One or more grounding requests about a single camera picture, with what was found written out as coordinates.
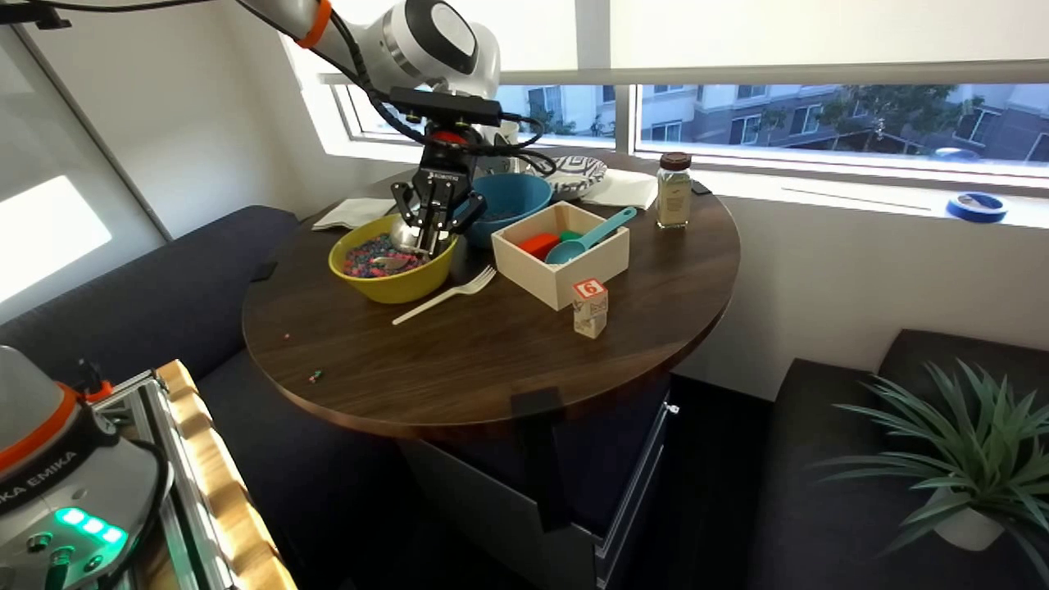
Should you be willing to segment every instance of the green leaves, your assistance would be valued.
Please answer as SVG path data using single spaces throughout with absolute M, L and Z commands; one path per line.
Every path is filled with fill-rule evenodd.
M 899 551 L 963 509 L 977 509 L 1010 527 L 1021 552 L 1049 582 L 1049 566 L 1033 535 L 1049 535 L 1049 407 L 1036 394 L 1015 395 L 1006 377 L 958 361 L 958 372 L 926 365 L 941 402 L 920 401 L 901 384 L 876 377 L 877 407 L 839 402 L 873 418 L 883 437 L 926 442 L 926 451 L 839 455 L 823 463 L 829 483 L 903 479 L 930 500 L 911 510 L 887 551 Z

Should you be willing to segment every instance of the bowl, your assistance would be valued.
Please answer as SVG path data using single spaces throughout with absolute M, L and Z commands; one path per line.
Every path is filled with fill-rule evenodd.
M 342 234 L 329 250 L 326 250 L 326 267 L 333 279 L 346 283 L 351 289 L 356 289 L 363 297 L 375 301 L 375 304 L 409 304 L 427 297 L 428 291 L 434 291 L 447 272 L 452 272 L 452 259 L 457 250 L 457 234 L 452 234 L 428 263 L 413 264 L 407 272 L 396 274 L 381 274 L 381 279 L 367 279 L 367 274 L 351 274 L 344 272 L 344 259 L 346 251 L 352 251 L 356 247 L 382 234 L 393 230 L 396 215 L 381 215 L 372 222 L 356 225 L 352 231 Z
M 492 231 L 519 222 L 555 198 L 555 188 L 535 172 L 496 172 L 473 180 L 473 189 L 486 197 L 486 214 L 465 230 L 465 242 L 492 250 Z

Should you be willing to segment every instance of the potted plant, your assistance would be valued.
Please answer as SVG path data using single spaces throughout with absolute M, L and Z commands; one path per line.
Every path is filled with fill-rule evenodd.
M 1049 407 L 1036 394 L 1015 395 L 1006 377 L 958 361 L 961 372 L 930 365 L 934 395 L 876 377 L 877 402 L 839 402 L 903 439 L 903 449 L 842 455 L 829 479 L 903 479 L 926 500 L 903 514 L 899 551 L 923 535 L 981 551 L 1010 535 L 1049 582 L 1038 539 L 1049 537 Z

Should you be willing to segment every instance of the black floor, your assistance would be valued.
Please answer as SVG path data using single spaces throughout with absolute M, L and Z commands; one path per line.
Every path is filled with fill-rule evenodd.
M 680 401 L 655 500 L 619 590 L 743 585 L 762 418 L 762 402 L 712 386 Z M 372 557 L 372 566 L 352 566 L 344 590 L 532 590 L 457 537 L 422 496 L 409 504 L 413 510 L 396 517 L 396 545 Z

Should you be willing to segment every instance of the blue object on sill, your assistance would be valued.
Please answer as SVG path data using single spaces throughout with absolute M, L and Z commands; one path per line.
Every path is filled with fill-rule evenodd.
M 968 189 L 948 198 L 948 214 L 968 222 L 999 222 L 1006 215 L 1006 204 L 984 189 Z

